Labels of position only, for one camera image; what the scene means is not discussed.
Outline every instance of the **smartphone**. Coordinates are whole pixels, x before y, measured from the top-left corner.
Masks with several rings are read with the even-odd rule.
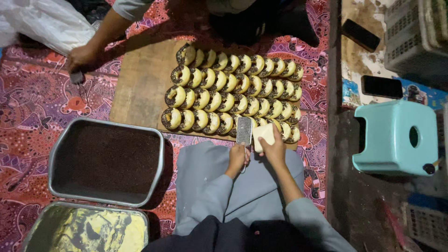
[[[403,98],[400,80],[363,75],[361,77],[362,93],[392,99]]]
[[[351,19],[347,19],[342,25],[342,34],[369,52],[374,52],[381,40],[378,36],[375,36],[375,34],[369,32]]]

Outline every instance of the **teal plastic stool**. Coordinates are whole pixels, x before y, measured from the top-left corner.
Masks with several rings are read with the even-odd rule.
[[[428,165],[438,159],[437,122],[430,107],[397,100],[360,106],[355,117],[366,120],[364,150],[352,156],[356,169],[386,175],[434,173]]]

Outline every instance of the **patterned mat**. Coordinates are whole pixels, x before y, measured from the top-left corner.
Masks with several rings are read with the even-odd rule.
[[[311,48],[290,36],[264,38],[246,48],[253,53],[292,58],[305,69],[302,80],[299,121],[301,138],[297,153],[305,166],[305,194],[325,214],[325,169],[327,149],[327,50],[328,2],[309,0],[311,24],[320,38]],[[127,31],[131,37],[142,32],[158,39],[201,40],[221,43],[207,25],[204,8],[186,6],[183,1],[157,0],[144,18]],[[194,18],[189,12],[195,11]],[[124,43],[108,47],[120,52]],[[47,189],[48,154],[67,123],[87,116],[108,120],[123,56],[112,54],[95,72],[86,75],[85,90],[69,81],[65,57],[50,49],[19,46],[4,48],[0,61],[0,251],[17,251],[40,211],[54,200]],[[81,99],[87,92],[88,104]],[[142,208],[150,219],[152,237],[164,237],[175,226],[177,155],[183,146],[211,140],[231,146],[233,142],[202,137],[164,134],[172,148],[167,150],[172,165],[164,174],[151,201]]]

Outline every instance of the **wooden board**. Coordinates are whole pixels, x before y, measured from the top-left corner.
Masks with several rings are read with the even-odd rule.
[[[175,54],[185,43],[186,41],[165,40],[125,54],[109,120],[156,128],[164,132],[235,141],[235,138],[231,136],[206,135],[194,131],[187,133],[179,130],[171,131],[162,125],[161,115],[168,108],[164,101],[165,92],[173,85],[170,75],[177,66]],[[288,149],[297,149],[296,143],[287,146]]]

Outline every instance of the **grater handle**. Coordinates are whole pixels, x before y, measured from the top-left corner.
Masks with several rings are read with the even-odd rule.
[[[246,147],[244,147],[244,160],[247,158]],[[246,165],[241,169],[240,173],[243,174],[246,172]]]

